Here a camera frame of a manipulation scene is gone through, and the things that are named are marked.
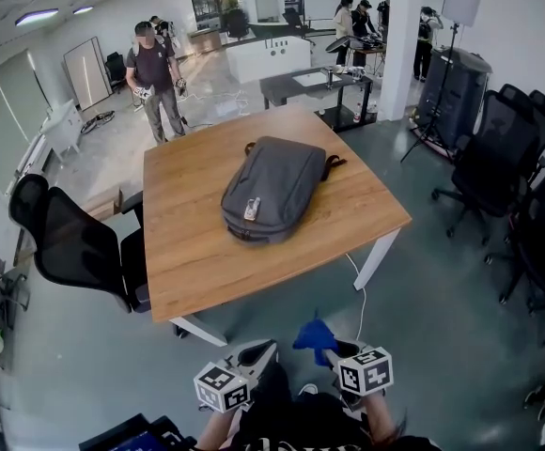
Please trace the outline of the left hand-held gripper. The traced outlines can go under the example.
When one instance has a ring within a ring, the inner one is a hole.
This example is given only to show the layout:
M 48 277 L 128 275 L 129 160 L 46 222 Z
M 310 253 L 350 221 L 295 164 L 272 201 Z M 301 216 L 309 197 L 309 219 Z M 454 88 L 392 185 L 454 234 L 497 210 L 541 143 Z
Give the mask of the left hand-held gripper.
M 194 377 L 199 403 L 219 413 L 247 411 L 259 378 L 276 361 L 277 342 L 273 339 L 239 345 L 225 359 L 208 363 Z

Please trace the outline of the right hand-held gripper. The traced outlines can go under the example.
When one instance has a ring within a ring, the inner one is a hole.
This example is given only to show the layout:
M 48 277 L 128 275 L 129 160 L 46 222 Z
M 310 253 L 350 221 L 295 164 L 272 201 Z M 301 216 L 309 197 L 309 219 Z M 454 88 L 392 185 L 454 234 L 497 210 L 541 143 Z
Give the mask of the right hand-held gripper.
M 352 339 L 337 339 L 337 349 L 324 349 L 325 364 L 338 377 L 338 389 L 350 411 L 360 411 L 364 398 L 384 391 L 393 385 L 391 354 L 383 347 Z M 340 358 L 340 355 L 354 355 Z

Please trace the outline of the blue cloth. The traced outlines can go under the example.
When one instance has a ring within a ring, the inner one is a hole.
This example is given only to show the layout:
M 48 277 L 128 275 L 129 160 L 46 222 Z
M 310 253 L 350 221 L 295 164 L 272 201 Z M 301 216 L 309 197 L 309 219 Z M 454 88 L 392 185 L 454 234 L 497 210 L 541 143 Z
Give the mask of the blue cloth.
M 315 313 L 314 317 L 300 328 L 292 348 L 314 351 L 315 363 L 319 366 L 333 366 L 326 351 L 338 351 L 334 334 L 318 313 Z

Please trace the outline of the grey backpack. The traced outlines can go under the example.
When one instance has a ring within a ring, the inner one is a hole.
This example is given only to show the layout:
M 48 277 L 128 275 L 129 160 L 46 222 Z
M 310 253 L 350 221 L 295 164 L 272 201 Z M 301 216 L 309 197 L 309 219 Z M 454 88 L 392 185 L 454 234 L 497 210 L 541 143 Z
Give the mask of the grey backpack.
M 230 235 L 254 245 L 290 238 L 319 185 L 347 162 L 322 148 L 272 136 L 247 144 L 244 153 L 221 198 L 221 212 Z M 246 203 L 256 197 L 261 199 L 257 218 L 246 221 Z

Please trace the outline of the person's right forearm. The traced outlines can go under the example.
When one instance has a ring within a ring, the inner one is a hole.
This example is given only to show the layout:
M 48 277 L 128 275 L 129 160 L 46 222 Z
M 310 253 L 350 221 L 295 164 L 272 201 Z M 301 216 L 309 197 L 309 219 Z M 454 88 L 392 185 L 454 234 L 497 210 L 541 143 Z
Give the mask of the person's right forearm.
M 394 442 L 399 429 L 390 413 L 383 393 L 372 393 L 362 398 L 366 410 L 369 434 L 373 444 L 382 445 Z

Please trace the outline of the person's left forearm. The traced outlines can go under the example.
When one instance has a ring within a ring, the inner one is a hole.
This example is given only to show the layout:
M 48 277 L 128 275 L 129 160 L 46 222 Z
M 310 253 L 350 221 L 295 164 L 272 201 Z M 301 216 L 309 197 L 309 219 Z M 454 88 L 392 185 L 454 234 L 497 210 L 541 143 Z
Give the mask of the person's left forearm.
M 241 411 L 213 412 L 207 425 L 197 439 L 199 451 L 219 451 L 226 447 L 234 431 L 238 429 Z

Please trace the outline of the person's black shirt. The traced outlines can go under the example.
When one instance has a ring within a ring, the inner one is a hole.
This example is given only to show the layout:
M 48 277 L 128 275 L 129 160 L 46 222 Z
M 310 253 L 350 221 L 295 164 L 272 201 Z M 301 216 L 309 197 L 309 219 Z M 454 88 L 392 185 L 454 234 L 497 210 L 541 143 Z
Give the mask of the person's black shirt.
M 250 409 L 226 445 L 227 451 L 442 451 L 427 437 L 406 435 L 396 423 L 397 439 L 372 443 L 365 413 L 353 418 L 328 393 L 294 396 L 278 363 L 263 375 Z

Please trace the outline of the black tablet blue screen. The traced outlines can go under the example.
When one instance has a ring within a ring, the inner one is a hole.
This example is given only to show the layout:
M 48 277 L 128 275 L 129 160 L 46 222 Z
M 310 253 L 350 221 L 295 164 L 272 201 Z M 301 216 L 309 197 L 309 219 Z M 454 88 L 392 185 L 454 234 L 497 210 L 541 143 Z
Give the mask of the black tablet blue screen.
M 149 422 L 142 413 L 78 447 L 80 451 L 198 451 L 196 439 L 183 436 L 167 416 Z

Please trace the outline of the black light stand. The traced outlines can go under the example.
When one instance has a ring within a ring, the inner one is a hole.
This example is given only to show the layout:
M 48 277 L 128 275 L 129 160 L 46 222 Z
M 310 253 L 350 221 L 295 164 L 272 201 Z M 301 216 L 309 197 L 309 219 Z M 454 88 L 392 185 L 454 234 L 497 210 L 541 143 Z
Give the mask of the black light stand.
M 453 50 L 454 50 L 456 35 L 458 34 L 458 31 L 459 31 L 459 27 L 460 27 L 459 23 L 453 23 L 453 25 L 450 27 L 450 29 L 452 31 L 452 38 L 451 38 L 451 43 L 450 43 L 448 55 L 447 55 L 447 57 L 445 59 L 445 63 L 444 63 L 444 75 L 443 75 L 441 86 L 440 86 L 439 91 L 438 91 L 437 101 L 436 101 L 436 103 L 435 103 L 435 105 L 434 105 L 434 107 L 433 107 L 433 109 L 432 109 L 432 111 L 430 113 L 430 118 L 429 118 L 429 120 L 428 120 L 428 122 L 427 122 L 427 124 L 425 126 L 418 125 L 418 126 L 413 128 L 413 131 L 419 130 L 420 133 L 419 133 L 416 141 L 411 145 L 411 147 L 408 149 L 408 151 L 400 159 L 400 161 L 399 161 L 400 163 L 404 163 L 404 161 L 408 158 L 409 154 L 415 148 L 429 142 L 430 138 L 433 135 L 435 135 L 438 138 L 439 147 L 445 151 L 445 156 L 446 156 L 447 160 L 450 163 L 453 163 L 452 157 L 450 155 L 449 147 L 447 146 L 444 139 L 440 135 L 437 123 L 438 123 L 439 117 L 442 114 L 441 105 L 442 105 L 442 101 L 443 101 L 443 97 L 444 97 L 444 88 L 445 88 L 447 76 L 448 76 L 448 74 L 450 72 L 450 68 L 451 68 L 451 65 L 452 65 L 452 54 L 453 54 Z

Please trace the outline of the small white cabinet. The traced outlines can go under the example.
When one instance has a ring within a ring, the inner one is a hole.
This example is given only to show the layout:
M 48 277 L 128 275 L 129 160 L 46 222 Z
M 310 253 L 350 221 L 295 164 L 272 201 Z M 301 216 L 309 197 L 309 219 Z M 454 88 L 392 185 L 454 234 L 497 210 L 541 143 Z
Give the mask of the small white cabinet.
M 44 121 L 39 133 L 45 137 L 47 144 L 52 148 L 60 162 L 63 162 L 63 153 L 72 148 L 80 153 L 78 143 L 81 130 L 84 126 L 74 100 L 56 106 L 50 116 Z

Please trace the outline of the long white low shelf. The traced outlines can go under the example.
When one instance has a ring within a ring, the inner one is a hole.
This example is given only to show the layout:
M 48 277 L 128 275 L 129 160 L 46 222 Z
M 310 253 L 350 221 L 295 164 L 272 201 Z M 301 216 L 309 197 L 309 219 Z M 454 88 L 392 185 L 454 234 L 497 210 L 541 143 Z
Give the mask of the long white low shelf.
M 13 178 L 6 189 L 5 196 L 9 197 L 18 180 L 26 174 L 42 174 L 51 151 L 52 147 L 48 144 L 46 137 L 43 134 L 37 134 L 14 170 Z

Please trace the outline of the small wooden work table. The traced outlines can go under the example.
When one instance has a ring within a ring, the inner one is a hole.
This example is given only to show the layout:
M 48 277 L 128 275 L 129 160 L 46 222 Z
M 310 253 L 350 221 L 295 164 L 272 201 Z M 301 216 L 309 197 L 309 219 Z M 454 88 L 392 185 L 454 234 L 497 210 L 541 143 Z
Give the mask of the small wooden work table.
M 349 46 L 352 65 L 354 67 L 361 67 L 364 69 L 367 66 L 366 58 L 369 55 L 373 55 L 374 62 L 368 72 L 375 77 L 382 78 L 386 57 L 386 45 L 380 38 L 374 37 L 372 34 L 363 38 L 350 37 Z

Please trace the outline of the dark round disc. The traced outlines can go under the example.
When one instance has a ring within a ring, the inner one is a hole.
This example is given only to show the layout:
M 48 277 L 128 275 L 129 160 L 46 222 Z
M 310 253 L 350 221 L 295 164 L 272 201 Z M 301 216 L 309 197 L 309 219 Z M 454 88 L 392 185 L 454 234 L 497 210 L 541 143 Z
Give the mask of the dark round disc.
M 352 36 L 345 36 L 335 40 L 325 48 L 325 52 L 328 54 L 338 53 L 341 49 L 349 49 L 351 47 Z

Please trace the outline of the white standing panel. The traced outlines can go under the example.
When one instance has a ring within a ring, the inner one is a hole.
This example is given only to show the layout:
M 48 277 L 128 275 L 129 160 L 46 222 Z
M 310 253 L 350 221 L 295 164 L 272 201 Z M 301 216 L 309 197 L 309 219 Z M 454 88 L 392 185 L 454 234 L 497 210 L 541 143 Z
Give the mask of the white standing panel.
M 104 101 L 112 94 L 97 37 L 66 52 L 64 64 L 82 111 Z

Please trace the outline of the white whiteboard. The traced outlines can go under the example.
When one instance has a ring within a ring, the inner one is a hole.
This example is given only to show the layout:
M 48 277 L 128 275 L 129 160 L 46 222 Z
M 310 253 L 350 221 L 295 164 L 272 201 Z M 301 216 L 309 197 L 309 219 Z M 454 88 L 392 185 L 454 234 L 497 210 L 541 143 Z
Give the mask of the white whiteboard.
M 304 0 L 304 18 L 310 21 L 330 21 L 341 0 Z

